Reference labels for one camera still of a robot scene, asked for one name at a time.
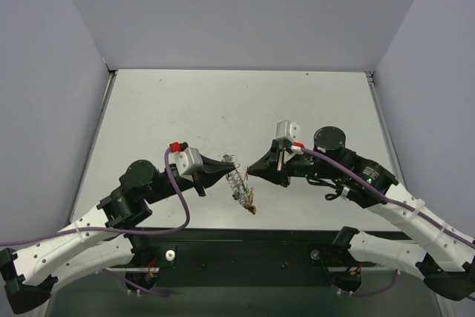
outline white table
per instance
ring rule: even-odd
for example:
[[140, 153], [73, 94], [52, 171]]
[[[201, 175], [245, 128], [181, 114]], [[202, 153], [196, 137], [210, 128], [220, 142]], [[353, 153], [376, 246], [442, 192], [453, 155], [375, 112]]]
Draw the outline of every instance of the white table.
[[[235, 154], [241, 169], [260, 159], [281, 120], [300, 124], [302, 141], [326, 125], [341, 128], [347, 147], [390, 169], [390, 158], [364, 73], [295, 71], [120, 70], [99, 130], [72, 219], [97, 205], [119, 185], [138, 159], [163, 170], [169, 143], [187, 141], [220, 160]], [[250, 214], [222, 179], [198, 197], [185, 193], [192, 228], [339, 230], [342, 226], [397, 231], [379, 216], [343, 200], [327, 202], [324, 188], [293, 179], [282, 188], [256, 177], [258, 213]], [[185, 215], [176, 196], [151, 206], [141, 226], [180, 225]]]

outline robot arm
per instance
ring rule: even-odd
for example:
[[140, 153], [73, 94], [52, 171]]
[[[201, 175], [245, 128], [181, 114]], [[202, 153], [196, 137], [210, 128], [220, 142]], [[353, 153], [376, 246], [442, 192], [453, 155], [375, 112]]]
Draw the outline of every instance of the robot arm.
[[344, 132], [318, 130], [314, 150], [299, 143], [300, 128], [288, 120], [278, 123], [271, 149], [247, 173], [287, 187], [291, 177], [305, 177], [315, 186], [382, 216], [415, 244], [388, 241], [357, 229], [343, 228], [333, 245], [357, 261], [369, 261], [423, 278], [435, 293], [461, 300], [475, 292], [475, 244], [413, 197], [388, 170], [345, 147]]
[[[129, 230], [152, 214], [148, 205], [190, 188], [205, 196], [205, 189], [235, 169], [233, 163], [211, 160], [186, 143], [171, 144], [166, 163], [170, 152], [175, 164], [166, 173], [158, 172], [146, 160], [138, 160], [120, 177], [117, 189], [52, 238], [0, 252], [0, 273], [14, 313], [38, 307], [51, 293], [92, 272], [141, 260], [143, 256], [150, 261], [148, 256], [157, 252], [148, 248], [147, 236], [131, 235]], [[186, 223], [179, 229], [136, 234], [180, 230], [188, 221], [187, 214]]]

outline cable tie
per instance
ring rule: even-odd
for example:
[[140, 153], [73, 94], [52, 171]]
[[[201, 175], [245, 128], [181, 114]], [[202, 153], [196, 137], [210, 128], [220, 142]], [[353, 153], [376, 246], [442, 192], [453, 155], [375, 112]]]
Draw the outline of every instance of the cable tie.
[[437, 242], [440, 239], [440, 237], [442, 236], [442, 234], [444, 234], [444, 231], [447, 229], [448, 223], [444, 221], [444, 222], [441, 223], [441, 226], [442, 226], [442, 228], [437, 232], [436, 236], [432, 240], [428, 241], [427, 243], [423, 243], [423, 244], [419, 244], [419, 245], [424, 247], [424, 246], [427, 246], [427, 245], [430, 245], [432, 243]]
[[78, 234], [79, 239], [81, 239], [81, 242], [82, 242], [83, 244], [90, 245], [90, 244], [88, 244], [88, 242], [87, 242], [87, 241], [84, 239], [84, 237], [82, 236], [82, 233], [81, 233], [81, 231], [79, 230], [79, 227], [78, 227], [78, 225], [77, 225], [77, 222], [74, 222], [74, 229], [76, 230], [76, 233]]
[[421, 199], [418, 199], [416, 201], [416, 206], [414, 207], [415, 209], [413, 210], [413, 212], [409, 215], [409, 217], [407, 217], [406, 219], [406, 222], [407, 223], [410, 223], [414, 220], [414, 218], [416, 218], [419, 214], [419, 212], [421, 211], [421, 209], [423, 209], [425, 206], [425, 202], [424, 200], [421, 200]]

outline small object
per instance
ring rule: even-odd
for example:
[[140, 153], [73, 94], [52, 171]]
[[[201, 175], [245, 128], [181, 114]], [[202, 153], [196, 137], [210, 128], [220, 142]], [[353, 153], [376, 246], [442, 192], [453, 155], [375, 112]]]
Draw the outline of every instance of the small object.
[[302, 143], [294, 142], [292, 146], [290, 146], [290, 149], [292, 150], [292, 153], [297, 154], [297, 155], [303, 155], [304, 152], [302, 149], [305, 148], [305, 145]]
[[[233, 155], [224, 155], [223, 162], [225, 163], [235, 163], [236, 158]], [[226, 175], [226, 179], [231, 186], [232, 190], [232, 197], [239, 201], [239, 204], [250, 211], [253, 215], [255, 215], [257, 209], [252, 204], [254, 200], [254, 189], [251, 187], [249, 188], [245, 183], [244, 179], [241, 176], [240, 172], [238, 171], [239, 164], [236, 164], [236, 169], [229, 172]]]
[[318, 260], [320, 258], [320, 252], [317, 249], [314, 249], [310, 252], [310, 257], [312, 260]]
[[169, 250], [165, 253], [165, 259], [167, 261], [173, 261], [175, 260], [175, 251], [174, 250]]

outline white wall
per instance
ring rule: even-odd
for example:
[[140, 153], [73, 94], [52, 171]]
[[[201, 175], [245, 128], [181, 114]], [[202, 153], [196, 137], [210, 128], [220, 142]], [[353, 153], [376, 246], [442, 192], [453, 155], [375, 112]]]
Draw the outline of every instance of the white wall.
[[[68, 218], [108, 72], [71, 0], [0, 0], [0, 8], [0, 241], [8, 241], [55, 232]], [[9, 316], [0, 288], [0, 316]]]
[[475, 235], [475, 0], [415, 0], [376, 88], [410, 190]]
[[110, 68], [374, 70], [413, 0], [73, 0]]

